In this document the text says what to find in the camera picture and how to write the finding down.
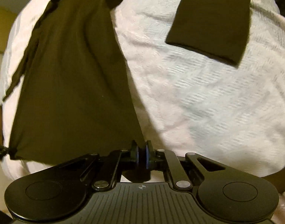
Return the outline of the dark brown sweater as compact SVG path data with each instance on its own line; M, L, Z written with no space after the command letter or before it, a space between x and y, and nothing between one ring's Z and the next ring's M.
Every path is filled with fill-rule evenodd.
M51 0L6 95L21 84L12 160L57 165L88 153L146 146L110 11L123 0ZM250 0L181 0L166 43L238 65Z

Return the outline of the pink and grey bedspread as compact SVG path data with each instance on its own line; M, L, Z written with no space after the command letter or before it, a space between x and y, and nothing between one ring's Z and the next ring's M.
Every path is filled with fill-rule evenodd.
M251 0L238 67L166 45L180 0L124 0L111 13L144 136L257 176L285 167L285 17Z

